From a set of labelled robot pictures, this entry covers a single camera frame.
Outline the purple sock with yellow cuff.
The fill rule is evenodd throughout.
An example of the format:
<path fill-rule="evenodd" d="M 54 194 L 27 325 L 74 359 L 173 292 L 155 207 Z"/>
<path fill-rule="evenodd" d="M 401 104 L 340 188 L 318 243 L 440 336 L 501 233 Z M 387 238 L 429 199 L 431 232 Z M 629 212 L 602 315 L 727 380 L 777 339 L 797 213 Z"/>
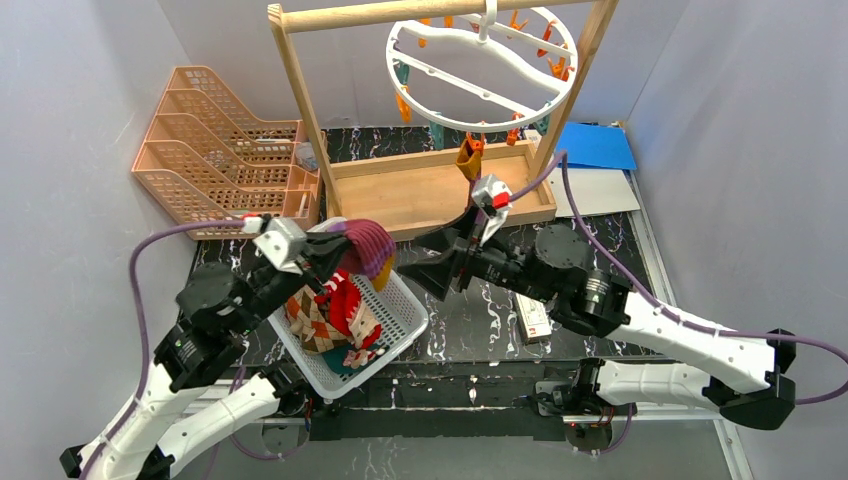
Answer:
<path fill-rule="evenodd" d="M 481 178 L 481 163 L 483 153 L 469 154 L 464 149 L 463 142 L 459 147 L 455 166 L 460 170 L 464 178 L 468 180 L 471 184 L 473 184 Z"/>

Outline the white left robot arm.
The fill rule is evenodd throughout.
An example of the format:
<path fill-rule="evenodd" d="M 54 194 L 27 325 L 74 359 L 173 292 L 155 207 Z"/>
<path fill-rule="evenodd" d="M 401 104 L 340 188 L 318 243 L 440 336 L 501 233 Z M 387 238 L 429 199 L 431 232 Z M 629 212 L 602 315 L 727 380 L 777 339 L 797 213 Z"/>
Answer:
<path fill-rule="evenodd" d="M 103 432 L 62 452 L 70 479 L 171 479 L 186 464 L 253 420 L 275 413 L 293 382 L 264 367 L 202 411 L 185 410 L 246 351 L 244 336 L 304 287 L 329 280 L 354 251 L 344 233 L 265 231 L 271 240 L 248 276 L 200 265 L 176 296 L 182 316 L 155 347 L 141 337 L 135 392 Z"/>

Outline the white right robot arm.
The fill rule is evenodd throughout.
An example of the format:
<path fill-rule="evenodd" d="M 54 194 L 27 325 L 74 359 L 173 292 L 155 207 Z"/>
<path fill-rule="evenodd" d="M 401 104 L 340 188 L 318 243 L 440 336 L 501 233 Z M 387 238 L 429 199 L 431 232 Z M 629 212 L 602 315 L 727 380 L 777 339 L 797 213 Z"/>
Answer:
<path fill-rule="evenodd" d="M 475 215 L 423 234 L 416 244 L 431 256 L 399 268 L 437 299 L 480 279 L 541 302 L 564 329 L 637 344 L 664 354 L 664 364 L 580 362 L 572 383 L 540 400 L 548 409 L 597 413 L 635 403 L 702 408 L 758 430 L 780 427 L 796 405 L 784 371 L 793 345 L 749 339 L 709 321 L 653 304 L 626 279 L 594 266 L 589 244 L 554 223 L 528 245 L 495 234 L 482 239 Z"/>

